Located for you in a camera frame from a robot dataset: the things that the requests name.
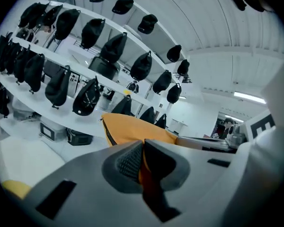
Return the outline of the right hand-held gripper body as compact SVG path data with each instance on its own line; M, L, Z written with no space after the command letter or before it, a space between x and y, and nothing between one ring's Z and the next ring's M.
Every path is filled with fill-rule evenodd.
M222 152L236 151L240 145L255 139L263 131L275 126L270 113L258 116L238 126L232 126L226 139L178 137L176 145L194 149L214 149Z

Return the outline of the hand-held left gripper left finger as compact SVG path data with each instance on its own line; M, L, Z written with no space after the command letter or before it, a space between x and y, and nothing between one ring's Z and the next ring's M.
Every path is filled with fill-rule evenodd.
M118 192L142 193L139 171L142 164L143 142L131 142L129 146L108 156L102 164L104 179Z

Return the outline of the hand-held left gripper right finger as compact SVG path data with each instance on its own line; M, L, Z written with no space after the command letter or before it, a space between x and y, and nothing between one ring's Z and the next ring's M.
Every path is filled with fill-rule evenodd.
M145 140L142 149L142 197L154 215L167 222L181 214L170 206L166 191L179 189L190 174L189 162L153 140Z

